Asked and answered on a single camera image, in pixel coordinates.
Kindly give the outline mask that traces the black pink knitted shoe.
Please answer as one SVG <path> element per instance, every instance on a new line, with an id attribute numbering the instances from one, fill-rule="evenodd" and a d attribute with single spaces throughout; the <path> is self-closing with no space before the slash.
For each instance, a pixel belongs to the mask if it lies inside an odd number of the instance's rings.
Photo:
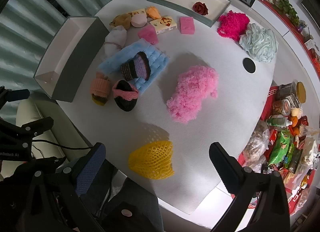
<path id="1" fill-rule="evenodd" d="M 119 80 L 112 87 L 112 92 L 116 105 L 121 110 L 130 112 L 134 109 L 139 97 L 139 91 L 135 86 L 126 80 Z"/>

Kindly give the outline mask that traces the cartoon tissue pack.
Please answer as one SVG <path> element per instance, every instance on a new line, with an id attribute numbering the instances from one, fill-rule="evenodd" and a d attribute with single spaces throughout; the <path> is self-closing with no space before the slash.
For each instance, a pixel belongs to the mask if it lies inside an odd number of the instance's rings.
<path id="1" fill-rule="evenodd" d="M 150 21 L 150 25 L 154 27 L 157 35 L 175 30 L 177 28 L 177 23 L 170 16 L 164 16 L 160 19 Z"/>
<path id="2" fill-rule="evenodd" d="M 144 15 L 145 17 L 147 17 L 145 8 L 131 11 L 131 12 L 129 12 L 128 14 L 129 14 L 131 17 L 134 17 L 134 16 L 137 15 L 137 14 L 142 14 L 142 15 Z"/>

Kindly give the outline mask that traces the green curtain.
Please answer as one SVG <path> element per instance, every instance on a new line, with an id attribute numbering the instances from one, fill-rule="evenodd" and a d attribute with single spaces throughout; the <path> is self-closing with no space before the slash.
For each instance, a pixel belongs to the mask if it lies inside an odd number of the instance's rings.
<path id="1" fill-rule="evenodd" d="M 95 15 L 111 0 L 55 0 L 68 16 Z M 1 11 L 1 85 L 39 91 L 33 79 L 50 41 L 65 21 L 47 0 L 9 0 Z"/>

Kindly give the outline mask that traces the magenta fluffy duster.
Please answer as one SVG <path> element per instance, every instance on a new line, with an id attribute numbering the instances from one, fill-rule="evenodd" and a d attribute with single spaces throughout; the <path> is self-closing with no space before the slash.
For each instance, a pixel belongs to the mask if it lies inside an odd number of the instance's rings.
<path id="1" fill-rule="evenodd" d="M 239 42 L 240 36 L 245 34 L 250 22 L 245 13 L 236 13 L 232 10 L 225 15 L 221 15 L 218 21 L 220 23 L 217 29 L 219 36 L 230 38 L 236 42 Z"/>

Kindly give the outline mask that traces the jar with gold lid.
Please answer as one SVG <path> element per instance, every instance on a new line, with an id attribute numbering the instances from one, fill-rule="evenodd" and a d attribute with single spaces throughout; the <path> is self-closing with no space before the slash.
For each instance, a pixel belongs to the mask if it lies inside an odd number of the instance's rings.
<path id="1" fill-rule="evenodd" d="M 288 99 L 292 107 L 300 107 L 306 102 L 306 90 L 304 84 L 300 81 L 285 85 L 280 85 L 277 92 L 277 99 Z"/>

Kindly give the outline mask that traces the green snack bag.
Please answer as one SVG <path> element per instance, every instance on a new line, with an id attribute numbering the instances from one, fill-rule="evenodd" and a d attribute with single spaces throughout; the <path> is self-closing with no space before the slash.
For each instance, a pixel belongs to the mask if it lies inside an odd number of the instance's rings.
<path id="1" fill-rule="evenodd" d="M 270 154 L 268 165 L 283 161 L 291 145 L 292 135 L 289 129 L 281 130 L 277 136 L 275 146 Z"/>

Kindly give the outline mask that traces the clear plastic bag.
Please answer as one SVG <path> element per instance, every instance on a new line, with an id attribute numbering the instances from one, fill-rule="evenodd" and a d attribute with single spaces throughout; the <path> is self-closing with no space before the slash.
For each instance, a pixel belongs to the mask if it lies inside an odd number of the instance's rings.
<path id="1" fill-rule="evenodd" d="M 268 125 L 259 120 L 242 151 L 245 159 L 244 166 L 250 167 L 254 172 L 261 172 L 261 167 L 266 163 L 265 151 L 268 150 L 270 131 Z"/>

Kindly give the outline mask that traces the orange sponge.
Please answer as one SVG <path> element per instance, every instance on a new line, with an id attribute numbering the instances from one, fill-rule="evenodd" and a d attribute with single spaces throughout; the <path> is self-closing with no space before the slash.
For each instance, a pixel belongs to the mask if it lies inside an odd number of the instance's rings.
<path id="1" fill-rule="evenodd" d="M 157 19 L 161 18 L 160 12 L 154 6 L 146 8 L 146 14 L 147 14 L 147 17 L 149 17 L 149 18 L 151 18 L 153 20 L 157 20 Z"/>

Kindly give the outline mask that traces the blue chenille mat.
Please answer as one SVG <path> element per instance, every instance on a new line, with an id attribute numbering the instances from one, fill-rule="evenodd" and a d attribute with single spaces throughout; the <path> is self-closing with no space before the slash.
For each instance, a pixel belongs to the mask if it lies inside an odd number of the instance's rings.
<path id="1" fill-rule="evenodd" d="M 98 70 L 104 75 L 111 75 L 113 72 L 120 70 L 120 66 L 123 63 L 133 59 L 138 52 L 144 52 L 146 54 L 151 69 L 148 80 L 137 78 L 130 81 L 130 83 L 142 94 L 148 89 L 161 71 L 165 69 L 169 62 L 168 56 L 144 39 L 140 39 L 131 45 L 124 47 L 113 56 L 107 58 L 98 66 Z"/>

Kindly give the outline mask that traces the pink sponge block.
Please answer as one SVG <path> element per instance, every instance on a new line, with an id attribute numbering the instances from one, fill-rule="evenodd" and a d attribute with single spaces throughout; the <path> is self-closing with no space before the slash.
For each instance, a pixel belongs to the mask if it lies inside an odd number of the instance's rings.
<path id="1" fill-rule="evenodd" d="M 138 37 L 144 39 L 152 45 L 159 43 L 155 28 L 153 25 L 147 25 L 138 32 Z"/>
<path id="2" fill-rule="evenodd" d="M 181 34 L 193 35 L 195 33 L 194 18 L 189 16 L 180 17 Z"/>

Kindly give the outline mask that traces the yellow foam fruit net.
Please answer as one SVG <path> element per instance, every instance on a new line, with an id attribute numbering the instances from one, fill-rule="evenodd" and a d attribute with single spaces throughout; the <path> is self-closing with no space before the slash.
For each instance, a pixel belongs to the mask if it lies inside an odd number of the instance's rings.
<path id="1" fill-rule="evenodd" d="M 131 171 L 144 178 L 166 179 L 174 175 L 172 156 L 173 144 L 171 141 L 156 141 L 130 153 L 128 166 Z"/>

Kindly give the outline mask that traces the left grey storage box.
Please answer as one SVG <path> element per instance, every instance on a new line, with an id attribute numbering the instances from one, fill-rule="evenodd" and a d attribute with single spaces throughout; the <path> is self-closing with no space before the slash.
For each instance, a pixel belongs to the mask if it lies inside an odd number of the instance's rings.
<path id="1" fill-rule="evenodd" d="M 109 31 L 96 16 L 68 17 L 46 48 L 34 79 L 50 99 L 71 103 Z"/>

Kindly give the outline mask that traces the red fabric rose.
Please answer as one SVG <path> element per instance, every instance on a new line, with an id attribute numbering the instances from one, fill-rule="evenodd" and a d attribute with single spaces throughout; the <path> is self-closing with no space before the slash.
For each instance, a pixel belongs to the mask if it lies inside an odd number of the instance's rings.
<path id="1" fill-rule="evenodd" d="M 196 3 L 193 4 L 192 9 L 197 14 L 200 14 L 200 15 L 203 15 L 203 16 L 208 15 L 208 8 L 207 8 L 205 3 L 196 2 Z"/>

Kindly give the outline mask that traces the black table hole cap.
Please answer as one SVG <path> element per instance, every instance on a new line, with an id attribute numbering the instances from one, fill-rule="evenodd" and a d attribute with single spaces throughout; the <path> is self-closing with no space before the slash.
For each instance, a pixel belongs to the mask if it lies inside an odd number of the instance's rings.
<path id="1" fill-rule="evenodd" d="M 248 73 L 250 73 L 250 74 L 255 73 L 256 66 L 255 66 L 255 63 L 252 59 L 244 58 L 242 61 L 242 65 Z"/>

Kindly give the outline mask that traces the white fluffy cloth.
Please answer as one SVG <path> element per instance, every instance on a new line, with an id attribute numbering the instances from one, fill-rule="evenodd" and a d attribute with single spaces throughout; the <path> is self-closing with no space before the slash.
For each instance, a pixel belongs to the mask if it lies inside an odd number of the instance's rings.
<path id="1" fill-rule="evenodd" d="M 107 58 L 124 48 L 127 39 L 127 30 L 123 26 L 114 27 L 105 37 L 104 51 Z"/>

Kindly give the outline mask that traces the pale green bath pouf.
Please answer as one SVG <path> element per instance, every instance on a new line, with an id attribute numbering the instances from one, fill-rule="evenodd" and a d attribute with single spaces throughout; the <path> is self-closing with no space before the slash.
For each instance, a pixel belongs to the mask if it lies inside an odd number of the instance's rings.
<path id="1" fill-rule="evenodd" d="M 265 63 L 270 63 L 278 51 L 274 32 L 255 23 L 248 24 L 245 34 L 240 36 L 239 45 L 252 59 Z"/>

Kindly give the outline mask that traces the light pink fluffy duster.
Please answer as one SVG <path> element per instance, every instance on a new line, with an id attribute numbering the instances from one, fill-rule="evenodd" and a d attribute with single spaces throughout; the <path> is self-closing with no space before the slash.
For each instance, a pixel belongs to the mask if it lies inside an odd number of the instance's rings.
<path id="1" fill-rule="evenodd" d="M 214 68 L 196 65 L 178 76 L 174 94 L 166 105 L 172 120 L 187 124 L 196 119 L 202 102 L 208 97 L 218 97 L 219 75 Z"/>

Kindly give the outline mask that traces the round pink puff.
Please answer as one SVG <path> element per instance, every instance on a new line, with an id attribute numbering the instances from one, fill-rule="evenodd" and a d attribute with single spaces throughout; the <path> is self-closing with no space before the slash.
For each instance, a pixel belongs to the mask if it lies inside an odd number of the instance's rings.
<path id="1" fill-rule="evenodd" d="M 136 28 L 142 28 L 147 24 L 147 21 L 145 14 L 135 14 L 131 19 L 131 25 Z"/>

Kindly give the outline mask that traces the brown plush toy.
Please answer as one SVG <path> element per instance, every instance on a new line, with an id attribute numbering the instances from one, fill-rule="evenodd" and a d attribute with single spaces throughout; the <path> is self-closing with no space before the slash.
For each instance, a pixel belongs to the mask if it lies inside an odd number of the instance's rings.
<path id="1" fill-rule="evenodd" d="M 127 13 L 117 15 L 109 25 L 111 28 L 123 26 L 126 30 L 128 30 L 131 26 L 131 15 Z"/>

